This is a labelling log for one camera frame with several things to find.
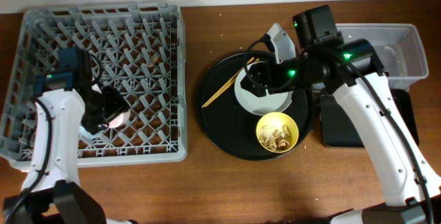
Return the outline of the blue plastic cup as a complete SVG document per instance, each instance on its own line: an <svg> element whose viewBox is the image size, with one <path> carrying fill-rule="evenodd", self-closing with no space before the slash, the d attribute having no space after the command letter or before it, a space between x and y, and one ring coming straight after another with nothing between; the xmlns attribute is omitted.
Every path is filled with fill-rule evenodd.
<svg viewBox="0 0 441 224"><path fill-rule="evenodd" d="M89 140L96 139L102 133L103 133L103 131L100 130L97 133L92 134L92 133L88 132L82 125L79 126L79 138L80 139L82 139L82 138L89 139Z"/></svg>

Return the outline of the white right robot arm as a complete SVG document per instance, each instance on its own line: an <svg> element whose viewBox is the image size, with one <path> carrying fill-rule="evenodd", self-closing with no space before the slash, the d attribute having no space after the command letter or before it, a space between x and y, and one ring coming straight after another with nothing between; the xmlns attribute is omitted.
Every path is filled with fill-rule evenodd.
<svg viewBox="0 0 441 224"><path fill-rule="evenodd" d="M325 222L439 223L440 176L401 117L373 46L366 39L345 41L327 5L292 20L298 42L274 24L260 39L273 59L244 60L236 97L257 101L321 83L345 111L373 163L384 201L334 214Z"/></svg>

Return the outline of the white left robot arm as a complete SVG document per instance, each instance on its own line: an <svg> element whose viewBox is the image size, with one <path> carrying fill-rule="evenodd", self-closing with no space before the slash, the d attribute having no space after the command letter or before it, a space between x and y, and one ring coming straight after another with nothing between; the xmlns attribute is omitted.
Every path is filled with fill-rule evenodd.
<svg viewBox="0 0 441 224"><path fill-rule="evenodd" d="M93 75L93 64L101 62L87 50L64 48L56 69L36 76L32 160L21 193L4 201L6 223L113 223L80 186L79 133L94 136L123 125L130 106L116 88Z"/></svg>

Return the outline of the pink plastic cup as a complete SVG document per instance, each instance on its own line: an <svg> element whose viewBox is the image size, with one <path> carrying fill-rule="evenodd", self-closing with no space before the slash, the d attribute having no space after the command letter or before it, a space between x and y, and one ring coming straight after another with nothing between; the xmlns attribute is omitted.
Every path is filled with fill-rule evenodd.
<svg viewBox="0 0 441 224"><path fill-rule="evenodd" d="M108 127L109 128L117 128L121 125L125 124L130 119L130 111L123 112L119 114L117 117L113 118L111 121L109 121Z"/></svg>

